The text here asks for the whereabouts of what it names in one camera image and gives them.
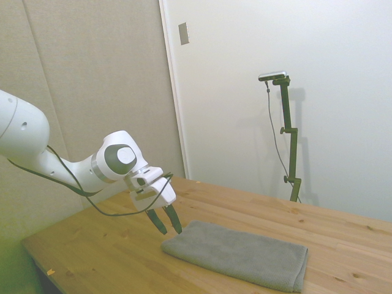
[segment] light switch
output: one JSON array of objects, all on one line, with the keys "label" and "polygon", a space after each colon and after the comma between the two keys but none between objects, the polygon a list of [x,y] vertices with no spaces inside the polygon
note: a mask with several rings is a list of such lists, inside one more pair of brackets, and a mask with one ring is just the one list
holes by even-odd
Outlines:
[{"label": "light switch", "polygon": [[189,43],[189,35],[188,35],[188,25],[187,23],[181,23],[178,25],[179,31],[179,39],[182,45]]}]

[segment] wood grain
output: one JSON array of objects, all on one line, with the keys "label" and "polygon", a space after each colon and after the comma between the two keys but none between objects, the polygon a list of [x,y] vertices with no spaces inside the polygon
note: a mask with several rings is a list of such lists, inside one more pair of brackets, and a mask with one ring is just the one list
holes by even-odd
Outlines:
[{"label": "wood grain", "polygon": [[[173,178],[174,207],[191,220],[305,245],[303,293],[392,293],[392,223]],[[99,203],[110,213],[134,211],[126,192]],[[23,240],[63,293],[281,293],[191,265],[163,253],[147,216],[106,217],[88,208]]]}]

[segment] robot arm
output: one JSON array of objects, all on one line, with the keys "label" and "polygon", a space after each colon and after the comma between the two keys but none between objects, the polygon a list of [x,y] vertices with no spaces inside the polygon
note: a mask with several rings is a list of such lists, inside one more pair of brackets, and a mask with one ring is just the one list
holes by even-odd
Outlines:
[{"label": "robot arm", "polygon": [[86,197],[124,180],[135,207],[139,211],[148,209],[147,215],[162,233],[166,229],[154,208],[163,207],[176,231],[181,232],[181,224],[171,205],[176,200],[173,188],[162,176],[161,168],[148,165],[126,131],[106,136],[102,147],[80,162],[69,162],[49,152],[49,133],[49,123],[42,111],[0,90],[0,154],[11,163]]}]

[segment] folded towel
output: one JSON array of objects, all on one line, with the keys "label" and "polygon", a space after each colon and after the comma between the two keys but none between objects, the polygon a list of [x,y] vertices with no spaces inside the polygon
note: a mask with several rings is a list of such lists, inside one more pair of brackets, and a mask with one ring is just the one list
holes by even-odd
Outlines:
[{"label": "folded towel", "polygon": [[193,220],[161,248],[211,271],[283,292],[302,291],[307,261],[302,245]]}]

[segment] white wall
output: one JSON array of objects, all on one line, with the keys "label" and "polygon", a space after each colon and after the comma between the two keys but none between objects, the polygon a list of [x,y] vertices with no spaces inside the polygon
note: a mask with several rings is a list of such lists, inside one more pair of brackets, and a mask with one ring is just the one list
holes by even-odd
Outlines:
[{"label": "white wall", "polygon": [[[257,80],[286,70],[302,201],[392,221],[391,1],[162,3],[191,179],[290,198]],[[277,86],[271,110],[279,131]]]}]

